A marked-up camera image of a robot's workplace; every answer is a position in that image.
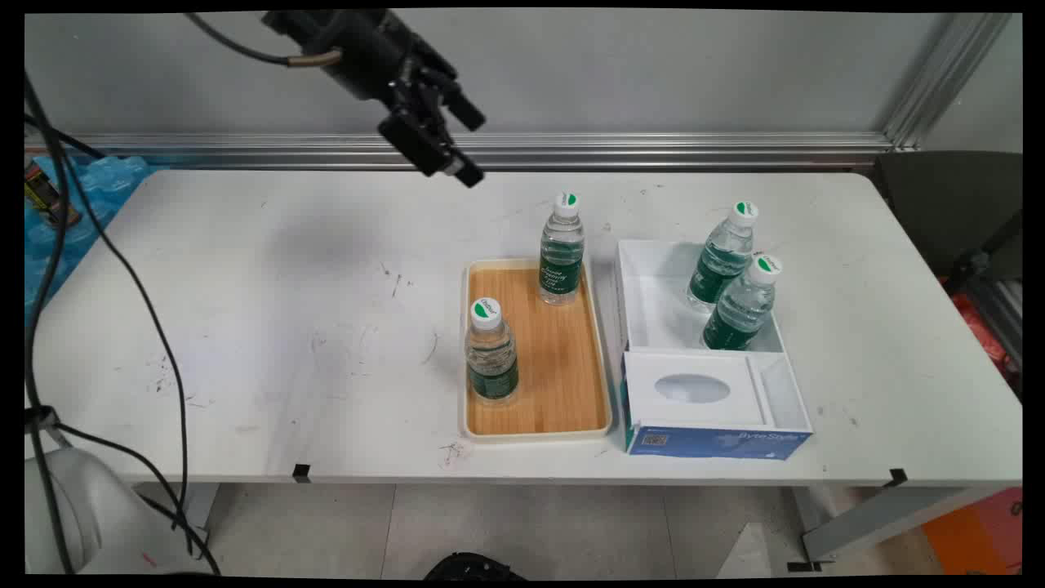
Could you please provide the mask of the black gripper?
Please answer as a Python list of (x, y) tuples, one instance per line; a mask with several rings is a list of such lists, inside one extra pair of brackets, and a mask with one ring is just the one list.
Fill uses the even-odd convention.
[[(323, 71), (359, 100), (375, 100), (387, 109), (413, 103), (413, 92), (425, 87), (434, 110), (445, 108), (466, 130), (485, 126), (485, 114), (464, 93), (458, 72), (396, 11), (283, 10), (265, 11), (269, 29), (291, 38), (306, 56), (339, 50), (340, 60)], [(410, 111), (389, 113), (378, 133), (425, 177), (441, 172), (467, 187), (485, 178), (478, 164), (452, 141), (429, 130)]]

